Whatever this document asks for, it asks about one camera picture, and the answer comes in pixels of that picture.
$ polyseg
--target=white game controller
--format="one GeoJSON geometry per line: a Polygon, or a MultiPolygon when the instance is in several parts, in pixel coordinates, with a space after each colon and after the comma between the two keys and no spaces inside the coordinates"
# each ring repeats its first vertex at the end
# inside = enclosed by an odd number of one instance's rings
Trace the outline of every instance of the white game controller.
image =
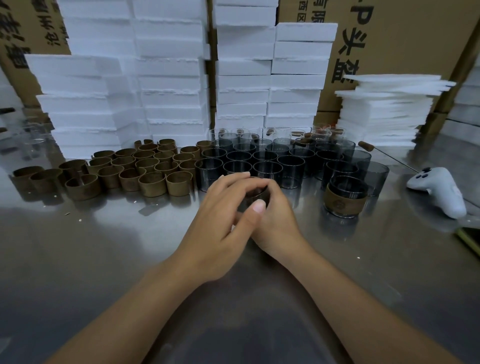
{"type": "Polygon", "coordinates": [[[435,199],[435,204],[450,218],[462,218],[467,214],[463,195],[447,168],[424,168],[410,178],[407,187],[427,191],[435,199]]]}

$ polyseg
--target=person's left hand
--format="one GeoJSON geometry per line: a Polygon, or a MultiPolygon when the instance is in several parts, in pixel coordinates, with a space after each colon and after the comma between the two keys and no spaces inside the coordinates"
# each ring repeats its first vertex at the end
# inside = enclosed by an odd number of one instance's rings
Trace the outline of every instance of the person's left hand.
{"type": "Polygon", "coordinates": [[[245,194],[270,182],[249,177],[249,172],[234,173],[212,184],[180,246],[169,258],[198,285],[219,279],[232,268],[262,219],[265,202],[257,200],[232,230],[245,194]]]}

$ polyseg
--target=metal table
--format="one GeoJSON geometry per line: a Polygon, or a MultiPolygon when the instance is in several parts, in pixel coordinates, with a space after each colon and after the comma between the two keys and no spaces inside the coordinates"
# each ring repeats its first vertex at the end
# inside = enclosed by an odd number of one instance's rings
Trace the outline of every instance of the metal table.
{"type": "MultiPolygon", "coordinates": [[[[109,191],[84,202],[20,196],[8,173],[50,168],[61,155],[0,157],[0,363],[41,363],[168,257],[203,193],[143,198],[109,191]]],[[[390,165],[385,188],[359,219],[322,208],[318,181],[285,191],[309,242],[339,269],[466,363],[480,357],[478,259],[457,226],[407,191],[414,172],[390,165]]],[[[350,363],[302,286],[253,243],[221,280],[196,290],[165,326],[147,363],[350,363]]]]}

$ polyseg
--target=smartphone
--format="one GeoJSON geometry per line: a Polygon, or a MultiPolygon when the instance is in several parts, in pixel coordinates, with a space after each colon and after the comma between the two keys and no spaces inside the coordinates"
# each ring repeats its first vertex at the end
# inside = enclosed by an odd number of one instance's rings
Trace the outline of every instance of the smartphone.
{"type": "Polygon", "coordinates": [[[460,228],[455,234],[480,256],[480,229],[460,228]]]}

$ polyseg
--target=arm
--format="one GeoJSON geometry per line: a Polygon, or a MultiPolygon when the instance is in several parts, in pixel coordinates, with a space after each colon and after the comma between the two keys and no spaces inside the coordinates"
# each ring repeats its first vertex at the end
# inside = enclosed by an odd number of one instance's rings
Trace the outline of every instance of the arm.
{"type": "Polygon", "coordinates": [[[460,363],[317,254],[278,185],[269,189],[270,205],[252,237],[305,287],[356,364],[460,363]]]}
{"type": "Polygon", "coordinates": [[[149,270],[46,364],[141,363],[183,300],[201,284],[224,276],[243,252],[265,203],[251,205],[231,231],[237,208],[246,192],[269,183],[249,176],[236,173],[216,181],[175,253],[149,270]]]}

